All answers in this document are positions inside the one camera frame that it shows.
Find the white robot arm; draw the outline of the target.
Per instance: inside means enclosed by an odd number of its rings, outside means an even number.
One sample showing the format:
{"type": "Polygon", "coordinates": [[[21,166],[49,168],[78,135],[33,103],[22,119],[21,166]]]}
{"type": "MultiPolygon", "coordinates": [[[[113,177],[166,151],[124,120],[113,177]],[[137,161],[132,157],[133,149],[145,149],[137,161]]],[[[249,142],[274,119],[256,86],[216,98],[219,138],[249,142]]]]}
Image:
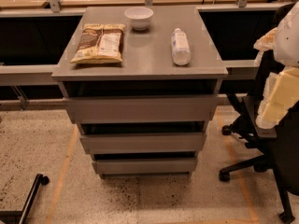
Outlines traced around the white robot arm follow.
{"type": "Polygon", "coordinates": [[[271,129],[299,101],[299,2],[277,28],[259,38],[253,47],[259,51],[273,50],[274,60],[284,65],[281,72],[270,73],[266,79],[255,120],[259,128],[271,129]]]}

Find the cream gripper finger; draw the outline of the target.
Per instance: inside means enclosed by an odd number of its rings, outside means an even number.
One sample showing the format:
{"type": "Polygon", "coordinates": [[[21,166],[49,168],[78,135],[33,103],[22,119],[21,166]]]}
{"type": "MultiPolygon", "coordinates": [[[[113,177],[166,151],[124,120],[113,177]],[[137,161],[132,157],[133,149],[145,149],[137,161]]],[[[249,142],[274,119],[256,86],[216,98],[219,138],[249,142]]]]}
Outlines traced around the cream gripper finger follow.
{"type": "Polygon", "coordinates": [[[260,37],[253,45],[253,47],[259,51],[268,51],[274,47],[275,35],[277,28],[273,28],[265,35],[260,37]]]}
{"type": "Polygon", "coordinates": [[[265,82],[255,123],[262,129],[273,128],[298,101],[299,68],[285,67],[278,74],[270,73],[265,82]]]}

